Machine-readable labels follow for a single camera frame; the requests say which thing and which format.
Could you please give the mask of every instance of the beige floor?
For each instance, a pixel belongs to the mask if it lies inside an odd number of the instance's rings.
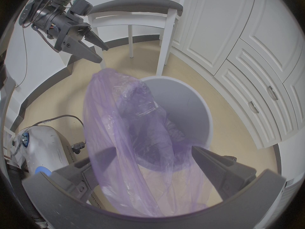
[[[137,78],[155,75],[159,42],[140,42],[134,44],[134,57],[128,56],[128,45],[109,49],[104,52],[108,67],[118,72],[129,74]],[[76,115],[82,119],[83,100],[86,87],[93,73],[100,70],[99,64],[85,59],[74,64],[72,75],[60,81],[40,97],[26,110],[25,118],[17,131],[30,126],[40,120],[49,119],[63,114]],[[257,150],[246,127],[225,99],[196,71],[176,56],[170,54],[168,63],[164,67],[163,75],[177,78],[192,86],[201,94],[208,104],[213,117],[214,135],[211,150],[219,155],[237,157],[237,161],[254,167],[259,175],[269,168],[277,172],[276,159],[273,148]],[[61,118],[49,122],[48,125],[61,132],[69,142],[76,143],[84,140],[82,127],[73,118]],[[88,156],[83,149],[77,159]],[[105,208],[115,211],[103,197],[99,188],[95,189]],[[212,190],[207,205],[212,206],[221,202],[215,189]]]

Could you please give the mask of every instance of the drawer handle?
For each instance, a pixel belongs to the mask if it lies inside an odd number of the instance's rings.
[[[250,102],[250,105],[252,106],[253,110],[255,113],[259,114],[259,111],[257,110],[257,108],[254,106],[253,102]]]
[[[268,91],[271,93],[271,95],[273,95],[273,97],[274,97],[275,100],[278,100],[278,97],[277,97],[277,95],[275,94],[275,92],[273,91],[273,89],[272,89],[271,86],[268,87]]]

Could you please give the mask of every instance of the chair seat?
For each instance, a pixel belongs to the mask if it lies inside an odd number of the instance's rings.
[[[183,12],[183,6],[171,0],[113,0],[94,6],[89,14],[110,11],[167,14],[168,9],[176,9],[178,16]]]

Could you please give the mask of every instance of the cable connector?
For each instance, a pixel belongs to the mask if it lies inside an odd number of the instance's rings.
[[[71,145],[72,151],[76,153],[77,155],[81,152],[81,149],[85,147],[84,142],[79,142]]]

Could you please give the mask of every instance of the chair leg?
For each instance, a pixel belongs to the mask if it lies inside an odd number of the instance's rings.
[[[128,45],[129,45],[129,57],[133,58],[132,25],[128,25]]]
[[[168,45],[168,50],[167,50],[167,54],[166,54],[164,65],[167,64],[168,56],[170,55],[170,49],[171,49],[171,46],[173,44],[173,37],[175,36],[177,25],[178,25],[178,20],[175,19],[175,24],[173,25],[173,32],[172,32],[172,35],[171,35],[171,38],[170,38],[170,44]]]
[[[91,30],[98,36],[97,28],[92,28]],[[95,49],[95,52],[97,53],[97,55],[102,58],[102,61],[99,63],[99,65],[101,66],[101,69],[105,69],[107,66],[106,66],[104,56],[103,56],[103,50],[96,45],[94,45],[94,49]]]
[[[168,51],[169,45],[171,44],[170,39],[171,39],[172,33],[173,33],[176,14],[177,14],[177,10],[168,9],[156,75],[162,75],[162,72],[163,72],[163,67],[165,64],[167,51]]]

